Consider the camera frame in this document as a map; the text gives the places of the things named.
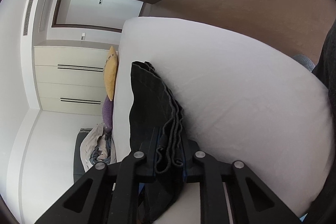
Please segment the black denim pants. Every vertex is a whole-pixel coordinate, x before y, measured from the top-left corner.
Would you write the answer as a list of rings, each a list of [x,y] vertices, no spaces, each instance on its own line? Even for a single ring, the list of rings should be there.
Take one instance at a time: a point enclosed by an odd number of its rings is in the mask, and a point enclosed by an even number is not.
[[[183,107],[149,62],[131,64],[133,105],[129,114],[130,148],[137,152],[143,142],[155,142],[155,182],[145,184],[138,207],[141,223],[154,223],[183,190]]]

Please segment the dark grey headboard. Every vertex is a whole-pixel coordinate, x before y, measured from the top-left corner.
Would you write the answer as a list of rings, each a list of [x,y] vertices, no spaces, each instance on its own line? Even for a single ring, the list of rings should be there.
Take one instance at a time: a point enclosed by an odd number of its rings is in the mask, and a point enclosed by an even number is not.
[[[74,157],[73,157],[73,182],[74,183],[78,181],[82,177],[82,175],[85,173],[83,164],[81,162],[81,157],[80,157],[80,146],[81,146],[82,141],[85,139],[85,137],[89,134],[91,130],[92,130],[91,128],[81,128],[76,137],[75,151],[74,151]]]

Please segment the folded grey duvet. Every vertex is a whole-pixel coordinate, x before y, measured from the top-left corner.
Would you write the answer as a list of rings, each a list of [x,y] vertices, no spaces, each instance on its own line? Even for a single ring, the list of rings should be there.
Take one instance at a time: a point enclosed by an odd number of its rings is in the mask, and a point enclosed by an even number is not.
[[[103,123],[91,129],[80,144],[80,159],[85,172],[98,162],[117,162],[112,132],[107,131]]]

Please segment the purple cushion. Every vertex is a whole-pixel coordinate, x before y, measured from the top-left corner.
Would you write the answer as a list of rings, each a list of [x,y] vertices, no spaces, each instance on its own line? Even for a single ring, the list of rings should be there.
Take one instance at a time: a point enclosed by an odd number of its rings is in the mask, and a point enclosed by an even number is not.
[[[108,96],[102,105],[102,120],[105,129],[110,132],[113,128],[113,101]]]

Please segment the white bed mattress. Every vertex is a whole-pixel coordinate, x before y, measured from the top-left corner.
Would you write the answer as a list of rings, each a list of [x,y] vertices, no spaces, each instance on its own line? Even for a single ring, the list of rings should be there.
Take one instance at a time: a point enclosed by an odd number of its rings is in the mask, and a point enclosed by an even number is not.
[[[334,159],[327,88],[305,67],[248,36],[188,20],[139,17],[118,48],[113,137],[130,153],[131,64],[150,62],[185,114],[190,139],[217,160],[246,163],[297,215]]]

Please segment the yellow cushion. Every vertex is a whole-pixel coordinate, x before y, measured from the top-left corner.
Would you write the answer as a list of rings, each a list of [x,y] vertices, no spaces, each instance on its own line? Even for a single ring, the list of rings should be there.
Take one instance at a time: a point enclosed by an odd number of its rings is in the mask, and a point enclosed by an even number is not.
[[[111,46],[104,66],[104,84],[106,94],[110,101],[113,100],[118,69],[118,57],[114,47]]]

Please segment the cream wardrobe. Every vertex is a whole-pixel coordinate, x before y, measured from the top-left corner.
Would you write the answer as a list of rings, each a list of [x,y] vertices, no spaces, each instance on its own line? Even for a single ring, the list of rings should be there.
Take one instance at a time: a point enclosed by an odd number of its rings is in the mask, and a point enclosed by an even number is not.
[[[104,66],[118,45],[45,40],[34,46],[37,93],[42,110],[101,115],[106,98]]]

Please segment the air vent grille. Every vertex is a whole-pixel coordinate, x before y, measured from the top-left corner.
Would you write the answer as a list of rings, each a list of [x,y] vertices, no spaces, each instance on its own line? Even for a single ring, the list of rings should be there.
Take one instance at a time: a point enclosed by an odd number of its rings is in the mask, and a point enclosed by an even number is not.
[[[33,2],[34,0],[29,0],[27,4],[27,9],[26,9],[25,17],[24,17],[24,22],[23,22],[23,36],[28,35],[30,14],[31,14]]]

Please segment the light switch by wardrobe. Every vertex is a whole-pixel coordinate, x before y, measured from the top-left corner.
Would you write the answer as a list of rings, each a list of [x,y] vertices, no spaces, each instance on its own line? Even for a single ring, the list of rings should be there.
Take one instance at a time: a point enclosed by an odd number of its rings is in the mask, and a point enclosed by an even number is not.
[[[86,38],[86,33],[83,32],[83,33],[81,34],[81,40],[85,40],[85,38]]]

